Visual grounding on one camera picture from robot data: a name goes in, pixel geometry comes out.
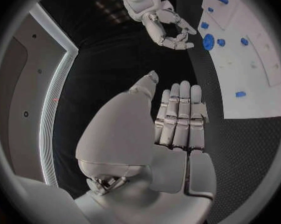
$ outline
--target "white light strip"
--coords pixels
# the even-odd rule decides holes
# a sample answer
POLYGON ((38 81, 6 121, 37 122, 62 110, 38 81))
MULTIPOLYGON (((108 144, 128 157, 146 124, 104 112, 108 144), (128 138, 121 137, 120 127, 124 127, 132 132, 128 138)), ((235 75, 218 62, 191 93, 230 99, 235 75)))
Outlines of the white light strip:
POLYGON ((54 118, 58 99, 60 98, 67 75, 78 54, 78 48, 39 4, 36 4, 30 11, 30 14, 48 32, 48 34, 66 50, 66 53, 58 64, 48 86, 39 126, 38 145, 43 178, 47 185, 58 187, 52 153, 54 118))

